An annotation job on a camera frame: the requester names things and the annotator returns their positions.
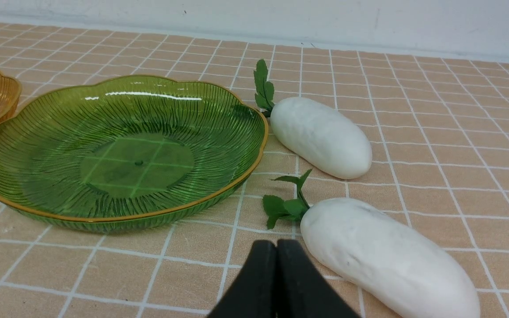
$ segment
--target toy radish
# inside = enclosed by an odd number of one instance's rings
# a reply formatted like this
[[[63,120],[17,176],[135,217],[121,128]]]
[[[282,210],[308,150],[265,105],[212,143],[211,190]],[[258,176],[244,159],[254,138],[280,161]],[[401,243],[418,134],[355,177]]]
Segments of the toy radish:
[[[285,147],[340,179],[358,178],[370,169],[372,147],[359,126],[313,99],[289,97],[275,105],[274,85],[267,76],[266,63],[259,60],[254,71],[254,98]]]
[[[403,318],[480,318],[475,286],[454,258],[362,201],[338,197],[309,207],[301,188],[310,172],[276,179],[295,183],[297,199],[263,197],[269,229],[278,219],[301,220],[313,257]]]

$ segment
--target plate rim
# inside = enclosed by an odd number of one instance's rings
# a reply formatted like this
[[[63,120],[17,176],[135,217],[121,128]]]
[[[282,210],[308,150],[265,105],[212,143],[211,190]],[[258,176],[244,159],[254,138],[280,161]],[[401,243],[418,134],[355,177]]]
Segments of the plate rim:
[[[22,212],[30,213],[32,215],[36,215],[36,216],[40,216],[40,217],[45,217],[45,218],[48,218],[48,219],[54,219],[54,220],[66,221],[66,222],[107,223],[107,222],[135,221],[135,220],[138,220],[138,219],[146,219],[146,218],[149,218],[149,217],[155,217],[155,216],[165,215],[165,214],[168,214],[168,213],[171,213],[171,212],[181,211],[181,210],[193,207],[194,205],[198,205],[198,204],[204,203],[206,201],[209,201],[209,200],[217,197],[218,195],[220,195],[222,193],[225,193],[227,190],[229,190],[232,187],[238,185],[239,183],[245,181],[249,177],[249,175],[252,174],[252,172],[256,169],[256,167],[259,165],[260,161],[262,160],[262,156],[264,154],[264,148],[266,147],[266,143],[268,141],[268,136],[269,136],[269,131],[270,131],[269,123],[268,123],[266,117],[262,114],[262,112],[260,110],[258,110],[256,107],[252,107],[250,105],[245,104],[242,101],[242,99],[240,99],[230,89],[227,89],[226,87],[223,87],[222,85],[219,85],[219,84],[211,83],[209,81],[202,81],[202,80],[177,81],[177,80],[174,80],[174,79],[171,79],[171,78],[167,78],[165,76],[148,75],[148,74],[123,75],[123,76],[117,76],[117,77],[111,78],[111,79],[106,79],[106,80],[97,82],[95,84],[75,85],[75,86],[68,86],[68,87],[61,87],[61,88],[58,88],[58,89],[53,89],[52,91],[46,92],[46,93],[44,93],[42,95],[36,96],[36,97],[31,98],[30,100],[28,100],[26,102],[26,106],[23,107],[23,109],[20,110],[20,112],[23,111],[25,108],[27,108],[36,99],[41,98],[41,97],[46,96],[46,95],[49,95],[49,94],[52,94],[52,93],[55,93],[55,92],[64,91],[64,90],[67,90],[67,89],[75,89],[75,88],[96,87],[96,86],[99,86],[101,84],[107,83],[109,81],[119,80],[119,79],[123,79],[123,78],[143,77],[143,76],[145,76],[145,77],[152,77],[152,78],[156,78],[156,79],[168,80],[168,81],[172,81],[172,82],[174,82],[176,84],[202,83],[202,84],[207,84],[207,85],[213,85],[213,86],[216,86],[216,87],[224,89],[228,93],[231,93],[232,96],[234,96],[240,102],[240,104],[242,106],[248,107],[248,108],[254,110],[256,112],[256,114],[258,114],[260,116],[260,118],[262,119],[262,122],[264,124],[264,137],[262,139],[262,142],[260,144],[260,148],[258,150],[258,156],[255,159],[255,161],[252,163],[252,165],[242,175],[240,175],[238,178],[233,180],[231,183],[229,183],[228,185],[225,185],[224,187],[222,187],[218,191],[216,191],[216,192],[214,192],[214,193],[212,193],[212,194],[210,194],[210,195],[208,195],[206,197],[203,197],[201,199],[198,199],[196,201],[192,201],[192,202],[184,204],[184,205],[179,205],[177,207],[173,207],[173,208],[169,208],[169,209],[164,209],[164,210],[159,210],[159,211],[148,212],[148,213],[144,213],[144,214],[141,214],[141,215],[123,216],[123,217],[107,217],[107,218],[70,217],[70,216],[56,215],[56,214],[53,214],[53,213],[49,213],[49,212],[45,212],[45,211],[40,211],[40,210],[29,208],[29,207],[25,207],[24,205],[21,205],[21,204],[18,204],[18,203],[14,203],[13,201],[10,201],[9,199],[3,197],[2,195],[0,195],[0,202],[4,203],[8,207],[11,207],[11,208],[14,208],[14,209],[18,209],[18,210],[20,210]],[[6,123],[7,121],[10,121],[10,120],[14,119],[15,117],[16,116],[13,116],[13,117],[11,117],[9,119],[6,119],[5,121],[2,121],[0,123],[0,125]]]
[[[15,107],[16,104],[19,102],[19,99],[21,97],[21,92],[23,91],[23,85],[21,84],[20,80],[14,78],[13,76],[6,76],[1,71],[0,71],[0,79],[10,80],[17,85],[16,91],[13,92],[13,94],[11,95],[11,99],[9,100],[9,103],[7,105],[5,105],[4,111],[2,111],[2,113],[0,114],[0,120],[1,120],[3,117],[8,115],[8,113],[13,109],[13,107]]]

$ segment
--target green glass plate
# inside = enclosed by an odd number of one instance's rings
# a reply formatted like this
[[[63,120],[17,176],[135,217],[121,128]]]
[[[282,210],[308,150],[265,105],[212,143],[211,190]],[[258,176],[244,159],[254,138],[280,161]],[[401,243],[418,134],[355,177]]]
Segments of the green glass plate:
[[[72,229],[156,227],[232,194],[268,132],[210,83],[130,75],[58,89],[0,124],[0,201]]]

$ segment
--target white wall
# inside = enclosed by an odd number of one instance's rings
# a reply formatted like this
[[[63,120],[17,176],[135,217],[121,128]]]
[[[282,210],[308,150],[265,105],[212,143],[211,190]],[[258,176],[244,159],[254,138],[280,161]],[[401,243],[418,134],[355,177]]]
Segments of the white wall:
[[[509,0],[0,0],[0,21],[509,61]]]

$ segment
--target green leaf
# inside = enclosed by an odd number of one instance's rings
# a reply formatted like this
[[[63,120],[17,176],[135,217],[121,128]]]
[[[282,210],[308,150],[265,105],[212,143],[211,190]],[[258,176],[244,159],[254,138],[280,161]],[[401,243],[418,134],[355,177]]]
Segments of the green leaf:
[[[291,175],[283,175],[282,177],[273,179],[273,181],[291,182],[297,186],[297,190],[299,191],[303,187],[305,180],[309,177],[309,174],[311,173],[312,170],[313,169],[309,169],[301,177],[293,177]]]
[[[284,202],[284,208],[288,211],[288,214],[293,217],[300,217],[301,214],[307,211],[307,207],[305,207],[304,202],[300,199],[292,199]]]
[[[301,188],[303,187],[304,183],[305,183],[305,180],[309,177],[309,174],[311,173],[313,169],[309,169],[308,171],[306,171],[299,179],[299,182],[296,183],[297,185],[297,191],[300,191]]]
[[[301,220],[301,217],[300,216],[284,216],[284,217],[281,217],[280,219],[287,220],[287,221],[299,221],[299,220]]]
[[[266,215],[269,216],[269,219],[270,217],[286,214],[284,200],[275,195],[265,195],[262,197],[262,207]]]
[[[280,215],[269,216],[268,220],[266,220],[266,228],[269,230],[274,229],[274,226],[276,226],[276,221],[280,219],[280,217]]]
[[[266,93],[266,99],[268,103],[270,103],[270,106],[274,107],[274,102],[272,101],[274,98],[274,84],[269,81],[264,83],[264,91]]]
[[[254,101],[256,102],[256,105],[258,106],[258,108],[262,108],[262,109],[267,110],[267,107],[262,106],[262,105],[266,105],[266,99],[264,99],[264,97],[262,97],[261,95],[255,93],[254,94]]]
[[[254,95],[254,101],[257,106],[267,111],[272,111],[274,107],[274,84],[267,81],[268,68],[264,59],[260,59],[256,63],[256,69],[253,71],[254,83],[256,87],[256,94]]]
[[[291,175],[283,175],[281,177],[278,177],[276,179],[272,179],[272,181],[285,181],[285,182],[291,182],[295,185],[297,185],[297,183],[299,182],[299,177],[294,177],[294,176],[291,176]]]

